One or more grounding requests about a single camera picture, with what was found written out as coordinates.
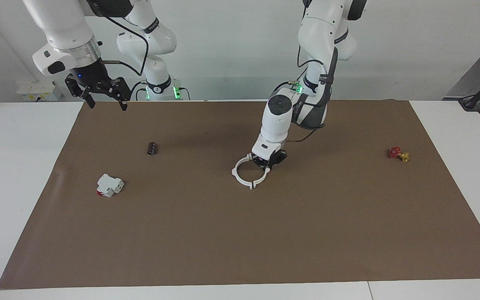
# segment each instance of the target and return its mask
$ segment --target black band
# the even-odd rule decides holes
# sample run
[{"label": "black band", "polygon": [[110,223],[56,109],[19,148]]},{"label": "black band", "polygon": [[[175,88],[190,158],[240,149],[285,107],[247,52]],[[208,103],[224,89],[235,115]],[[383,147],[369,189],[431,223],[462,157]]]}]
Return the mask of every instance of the black band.
[{"label": "black band", "polygon": [[307,101],[307,98],[307,94],[301,94],[301,96],[299,96],[299,100],[294,105],[294,111],[292,112],[292,122],[294,124],[297,124],[299,114],[301,113],[301,109],[303,108],[303,104],[305,104],[305,101]]},{"label": "black band", "polygon": [[153,32],[153,30],[155,30],[157,27],[158,27],[158,24],[160,22],[158,21],[158,18],[155,18],[155,20],[153,21],[153,23],[151,23],[151,25],[149,25],[148,28],[144,29],[143,32],[145,32],[146,34],[150,34]]},{"label": "black band", "polygon": [[107,67],[102,62],[101,59],[98,59],[91,65],[73,68],[70,71],[75,80],[83,87],[92,86],[98,82],[108,82],[110,77],[108,76]]},{"label": "black band", "polygon": [[153,93],[162,94],[164,93],[164,91],[166,91],[166,89],[170,86],[171,83],[172,83],[172,78],[171,76],[168,76],[168,80],[166,80],[166,82],[164,83],[161,83],[159,85],[154,85],[148,82],[147,86],[149,87],[149,89],[151,89],[151,91],[153,91]]},{"label": "black band", "polygon": [[98,17],[125,18],[133,10],[130,0],[86,0]]},{"label": "black band", "polygon": [[356,21],[362,17],[364,7],[366,7],[366,1],[368,0],[353,0],[351,7],[349,8],[349,14],[347,19],[349,21]]},{"label": "black band", "polygon": [[312,2],[312,0],[303,0],[303,5],[308,8],[310,6],[310,3]]},{"label": "black band", "polygon": [[308,87],[313,93],[316,93],[316,89],[318,88],[318,84],[314,82],[310,82],[307,76],[303,78],[303,82],[305,82],[305,86]]},{"label": "black band", "polygon": [[339,37],[335,40],[335,45],[338,44],[339,42],[342,42],[343,40],[347,39],[348,35],[349,35],[349,28],[345,31],[343,36],[341,36],[341,37]]}]

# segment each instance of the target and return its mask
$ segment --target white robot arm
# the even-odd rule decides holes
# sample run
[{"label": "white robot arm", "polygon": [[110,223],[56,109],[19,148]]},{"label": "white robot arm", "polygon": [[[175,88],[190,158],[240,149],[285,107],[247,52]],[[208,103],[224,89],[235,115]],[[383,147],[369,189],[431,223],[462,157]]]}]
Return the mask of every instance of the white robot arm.
[{"label": "white robot arm", "polygon": [[[126,18],[142,29],[148,44],[150,59],[144,66],[149,86],[164,87],[169,75],[165,63],[155,55],[172,52],[177,46],[175,36],[160,26],[149,0],[86,0],[91,10],[99,17]],[[78,0],[23,0],[36,24],[44,31],[48,43],[33,55],[33,61],[42,74],[50,76],[70,70],[65,80],[74,97],[84,99],[90,108],[95,102],[90,93],[103,93],[116,99],[127,109],[126,101],[131,90],[124,78],[112,80],[108,76],[99,44],[85,22],[84,12]],[[135,61],[142,63],[145,43],[136,37],[121,34],[118,47]]]},{"label": "white robot arm", "polygon": [[[262,116],[259,137],[248,155],[248,159],[266,170],[265,175],[273,165],[286,158],[282,147],[292,122],[311,131],[324,126],[337,60],[349,59],[356,48],[356,42],[348,34],[347,20],[360,18],[365,4],[366,0],[305,0],[308,8],[298,35],[299,44],[310,61],[303,78],[305,93],[282,88],[269,98]],[[342,44],[343,54],[339,56],[335,44],[346,38],[349,40]],[[305,84],[305,80],[316,82],[315,87],[314,83],[310,86]],[[255,188],[255,184],[261,182],[242,180],[236,167],[232,172],[239,182],[250,188]]]},{"label": "white robot arm", "polygon": [[175,51],[177,39],[171,30],[159,22],[150,0],[134,0],[134,5],[125,20],[141,28],[139,34],[148,41],[149,49],[146,53],[142,40],[127,32],[118,36],[118,49],[139,65],[147,55],[143,72],[151,100],[180,99],[181,93],[175,86],[175,79],[171,78],[164,60],[157,56]]}]

